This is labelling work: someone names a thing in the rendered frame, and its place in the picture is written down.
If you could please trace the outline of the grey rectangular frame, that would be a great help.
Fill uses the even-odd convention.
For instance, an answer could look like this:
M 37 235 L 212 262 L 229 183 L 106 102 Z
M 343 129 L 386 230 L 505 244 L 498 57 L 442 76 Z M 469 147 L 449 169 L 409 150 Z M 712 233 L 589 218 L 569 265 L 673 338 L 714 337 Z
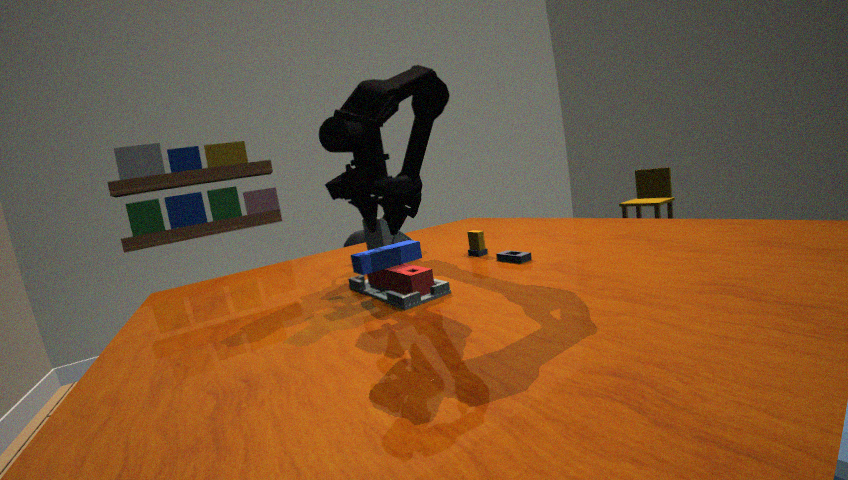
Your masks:
M 531 261 L 531 253 L 529 252 L 520 252 L 520 251 L 503 251 L 496 254 L 496 260 L 501 262 L 509 262 L 516 264 L 524 264 L 525 262 Z

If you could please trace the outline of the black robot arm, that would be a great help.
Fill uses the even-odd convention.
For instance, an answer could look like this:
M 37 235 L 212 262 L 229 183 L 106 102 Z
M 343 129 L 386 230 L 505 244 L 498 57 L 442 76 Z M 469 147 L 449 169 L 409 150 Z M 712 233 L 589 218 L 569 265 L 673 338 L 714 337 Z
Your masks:
M 449 99 L 447 86 L 432 68 L 413 66 L 411 69 L 386 80 L 375 79 L 359 83 L 340 110 L 335 110 L 319 129 L 321 145 L 333 153 L 359 153 L 365 150 L 384 149 L 380 127 L 398 110 L 399 103 L 412 95 L 414 121 L 402 170 L 397 176 L 412 179 L 413 191 L 408 196 L 399 229 L 407 216 L 414 218 L 421 202 L 422 181 L 420 170 L 433 122 L 444 111 Z M 332 200 L 342 199 L 365 185 L 369 180 L 364 165 L 355 162 L 356 168 L 346 164 L 346 172 L 326 183 Z

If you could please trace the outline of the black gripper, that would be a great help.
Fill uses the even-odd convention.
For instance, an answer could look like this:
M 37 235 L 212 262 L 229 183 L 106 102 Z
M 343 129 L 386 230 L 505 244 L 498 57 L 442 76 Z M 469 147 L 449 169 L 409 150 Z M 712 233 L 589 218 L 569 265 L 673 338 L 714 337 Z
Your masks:
M 351 166 L 358 161 L 364 165 L 369 176 L 365 185 L 371 186 L 365 188 L 362 186 L 344 199 L 351 199 L 348 202 L 358 208 L 371 233 L 376 230 L 378 204 L 382 206 L 390 233 L 396 235 L 408 196 L 410 196 L 410 193 L 406 192 L 414 190 L 412 179 L 407 175 L 397 177 L 387 175 L 385 160 L 388 160 L 389 156 L 384 153 L 384 149 L 361 151 L 353 154 L 353 157 L 354 159 L 350 160 Z M 372 194 L 374 196 L 370 196 Z M 380 196 L 382 198 L 378 198 Z

